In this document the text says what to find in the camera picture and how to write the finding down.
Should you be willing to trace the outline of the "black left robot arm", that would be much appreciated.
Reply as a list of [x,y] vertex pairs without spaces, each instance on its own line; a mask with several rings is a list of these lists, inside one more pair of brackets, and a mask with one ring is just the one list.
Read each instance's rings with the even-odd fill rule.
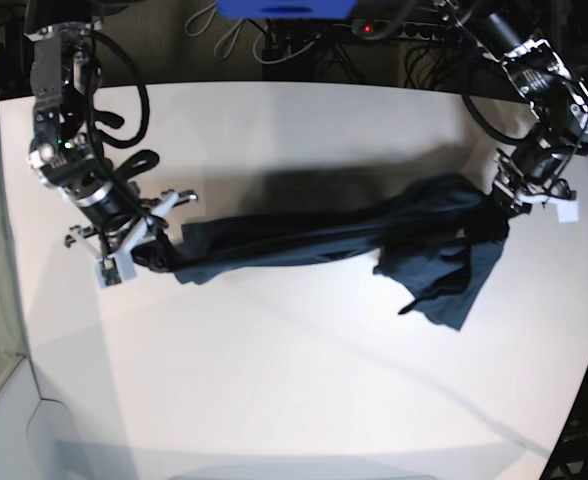
[[[462,76],[461,97],[475,122],[512,153],[499,150],[491,196],[510,217],[537,203],[575,207],[577,194],[562,174],[588,156],[588,90],[535,25],[522,1],[444,1],[449,20],[473,43]],[[481,60],[504,72],[536,121],[523,137],[492,126],[473,103],[469,88]]]

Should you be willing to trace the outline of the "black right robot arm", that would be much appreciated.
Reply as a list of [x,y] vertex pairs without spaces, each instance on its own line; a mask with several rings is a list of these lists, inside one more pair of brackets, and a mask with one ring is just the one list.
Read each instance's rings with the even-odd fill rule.
[[[117,139],[98,129],[123,126],[122,117],[95,107],[101,84],[96,46],[102,44],[129,69],[140,100],[141,118],[135,135]],[[150,123],[147,86],[130,56],[93,24],[65,22],[46,27],[35,37],[30,84],[34,94],[33,138],[28,163],[41,182],[59,191],[89,220],[89,233],[112,252],[121,235],[141,223],[155,234],[167,227],[154,212],[157,200],[141,198],[131,178],[153,169],[158,155],[142,150],[114,166],[105,147],[125,150],[137,146]]]

